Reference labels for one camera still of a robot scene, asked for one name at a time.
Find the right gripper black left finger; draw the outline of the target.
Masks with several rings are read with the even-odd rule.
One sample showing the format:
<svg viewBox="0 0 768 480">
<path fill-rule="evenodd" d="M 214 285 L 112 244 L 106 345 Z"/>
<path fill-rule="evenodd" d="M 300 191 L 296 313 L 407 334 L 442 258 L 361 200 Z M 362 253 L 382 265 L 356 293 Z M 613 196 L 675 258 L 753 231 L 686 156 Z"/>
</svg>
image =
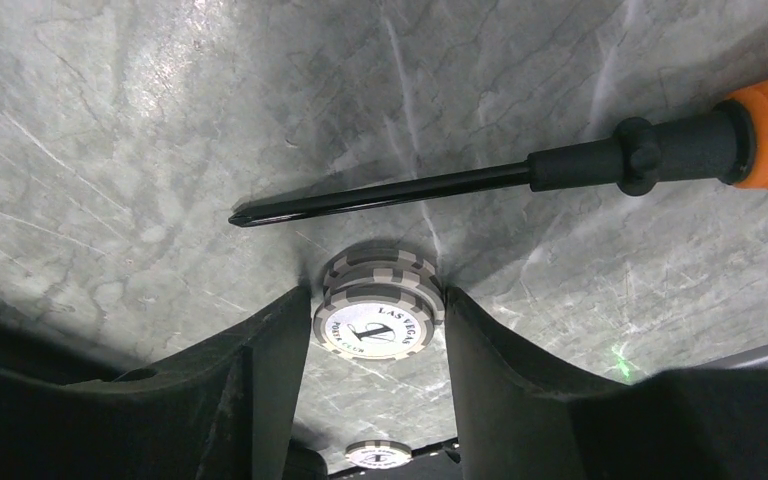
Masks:
<svg viewBox="0 0 768 480">
<path fill-rule="evenodd" d="M 128 372 L 0 326 L 0 479 L 291 479 L 311 295 Z"/>
</svg>

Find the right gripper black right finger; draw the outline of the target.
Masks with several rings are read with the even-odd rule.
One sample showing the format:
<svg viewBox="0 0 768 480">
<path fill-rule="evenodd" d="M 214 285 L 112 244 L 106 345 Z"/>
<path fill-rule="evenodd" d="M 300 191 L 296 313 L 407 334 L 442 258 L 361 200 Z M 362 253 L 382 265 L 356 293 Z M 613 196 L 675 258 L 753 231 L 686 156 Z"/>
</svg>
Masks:
<svg viewBox="0 0 768 480">
<path fill-rule="evenodd" d="M 666 370 L 633 385 L 578 368 L 445 295 L 467 479 L 768 479 L 768 369 Z"/>
</svg>

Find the white poker chip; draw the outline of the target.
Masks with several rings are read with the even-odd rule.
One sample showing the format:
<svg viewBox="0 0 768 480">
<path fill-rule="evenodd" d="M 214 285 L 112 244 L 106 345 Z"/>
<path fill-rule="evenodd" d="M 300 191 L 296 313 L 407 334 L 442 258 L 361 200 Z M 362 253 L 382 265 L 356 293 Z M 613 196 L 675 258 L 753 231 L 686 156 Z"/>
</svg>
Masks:
<svg viewBox="0 0 768 480">
<path fill-rule="evenodd" d="M 435 325 L 445 320 L 443 286 L 436 266 L 425 256 L 391 247 L 357 248 L 337 255 L 323 277 L 323 294 L 362 284 L 392 285 L 418 296 Z"/>
<path fill-rule="evenodd" d="M 366 440 L 346 447 L 345 458 L 354 466 L 365 469 L 386 470 L 411 462 L 412 449 L 390 440 Z"/>
<path fill-rule="evenodd" d="M 430 344 L 433 312 L 418 296 L 395 287 L 349 287 L 333 293 L 313 316 L 316 340 L 352 360 L 402 360 Z"/>
</svg>

